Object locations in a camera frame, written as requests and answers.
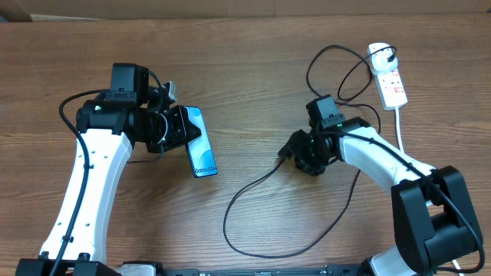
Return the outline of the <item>Samsung Galaxy smartphone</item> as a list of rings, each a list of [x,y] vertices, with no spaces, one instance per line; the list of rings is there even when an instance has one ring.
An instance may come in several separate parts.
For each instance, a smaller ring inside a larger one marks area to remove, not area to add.
[[[218,169],[201,109],[191,106],[185,106],[185,108],[189,121],[192,125],[198,127],[201,132],[197,138],[190,140],[186,146],[193,175],[196,178],[213,176],[218,173]]]

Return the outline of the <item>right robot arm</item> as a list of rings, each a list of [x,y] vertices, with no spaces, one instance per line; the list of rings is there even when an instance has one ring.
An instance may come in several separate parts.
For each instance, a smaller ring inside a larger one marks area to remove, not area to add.
[[[385,141],[360,117],[345,118],[331,96],[307,104],[309,132],[298,130],[279,150],[281,159],[318,176],[339,160],[369,176],[391,196],[395,245],[364,261],[360,275],[460,273],[448,262],[477,252],[467,274],[483,268],[483,236],[463,175],[436,169]]]

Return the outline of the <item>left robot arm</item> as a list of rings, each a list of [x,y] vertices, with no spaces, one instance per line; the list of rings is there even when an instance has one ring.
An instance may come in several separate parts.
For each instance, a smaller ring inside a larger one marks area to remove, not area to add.
[[[94,90],[64,122],[77,137],[71,178],[57,220],[37,258],[17,275],[165,275],[158,262],[106,264],[107,230],[121,174],[136,143],[159,158],[185,146],[196,178],[217,173],[201,109],[177,104],[175,85],[138,64],[115,63],[110,86]]]

